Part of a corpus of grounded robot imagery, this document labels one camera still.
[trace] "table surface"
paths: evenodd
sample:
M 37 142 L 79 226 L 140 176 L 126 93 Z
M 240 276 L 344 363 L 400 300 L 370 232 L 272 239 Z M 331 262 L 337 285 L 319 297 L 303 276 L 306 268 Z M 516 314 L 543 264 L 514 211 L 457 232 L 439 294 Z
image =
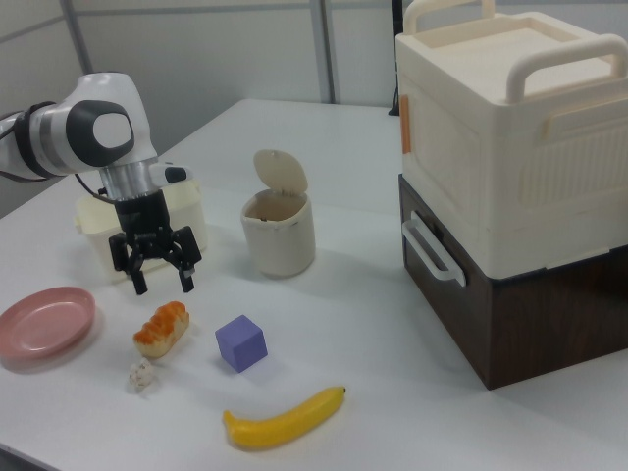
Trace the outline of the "table surface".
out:
M 74 227 L 84 195 L 74 179 L 0 220 L 0 310 L 56 286 L 88 289 L 97 304 L 74 348 L 2 360 L 0 447 L 63 471 L 623 469 L 628 351 L 488 392 L 405 272 L 399 128 L 387 111 L 244 100 L 167 152 L 193 168 L 208 227 L 188 294 L 171 268 L 147 273 L 143 296 L 107 282 Z M 286 280 L 256 272 L 239 221 L 264 188 L 252 162 L 262 148 L 296 156 L 309 180 L 317 255 Z M 136 393 L 132 334 L 173 299 L 190 328 Z M 237 374 L 214 332 L 241 314 L 263 329 L 269 356 Z M 301 439 L 256 452 L 228 442 L 225 409 L 269 417 L 332 385 L 346 386 L 344 405 Z

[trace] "purple cube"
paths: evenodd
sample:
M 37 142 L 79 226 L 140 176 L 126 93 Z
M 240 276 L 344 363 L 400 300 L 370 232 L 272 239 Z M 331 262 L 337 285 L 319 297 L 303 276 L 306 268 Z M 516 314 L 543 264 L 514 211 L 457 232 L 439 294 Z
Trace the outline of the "purple cube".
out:
M 246 316 L 239 316 L 216 331 L 220 354 L 239 373 L 266 355 L 262 330 Z

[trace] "banana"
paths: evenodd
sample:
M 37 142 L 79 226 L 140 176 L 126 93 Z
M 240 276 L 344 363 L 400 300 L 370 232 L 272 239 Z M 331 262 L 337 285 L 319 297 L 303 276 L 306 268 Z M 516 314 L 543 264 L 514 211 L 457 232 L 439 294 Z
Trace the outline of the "banana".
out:
M 268 448 L 282 445 L 309 432 L 336 412 L 346 389 L 326 388 L 297 405 L 294 409 L 266 420 L 245 420 L 226 410 L 223 420 L 229 438 L 244 448 Z

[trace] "bread roll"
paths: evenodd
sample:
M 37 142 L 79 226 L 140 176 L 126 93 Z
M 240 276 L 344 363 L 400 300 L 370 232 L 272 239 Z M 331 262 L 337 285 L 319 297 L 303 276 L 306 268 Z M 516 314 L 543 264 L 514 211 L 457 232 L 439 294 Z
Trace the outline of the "bread roll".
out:
M 155 315 L 133 336 L 133 342 L 143 356 L 159 358 L 172 348 L 189 325 L 185 305 L 172 301 L 159 307 Z

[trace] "white plastic box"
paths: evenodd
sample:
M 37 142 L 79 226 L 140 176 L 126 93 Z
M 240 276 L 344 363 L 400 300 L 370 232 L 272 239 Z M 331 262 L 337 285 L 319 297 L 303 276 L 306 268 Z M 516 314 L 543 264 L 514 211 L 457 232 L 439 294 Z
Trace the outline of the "white plastic box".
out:
M 201 207 L 200 188 L 195 180 L 175 183 L 162 188 L 168 212 L 170 226 L 173 230 L 190 226 L 196 239 L 199 250 L 207 247 L 207 228 Z M 85 234 L 89 240 L 95 258 L 111 282 L 125 280 L 125 272 L 117 272 L 111 258 L 109 237 L 122 231 L 118 215 L 112 204 L 99 201 L 87 195 L 76 203 L 77 215 L 75 226 Z M 146 260 L 142 265 L 143 271 L 165 265 L 164 260 Z
M 628 244 L 628 45 L 539 13 L 396 39 L 403 176 L 489 278 Z

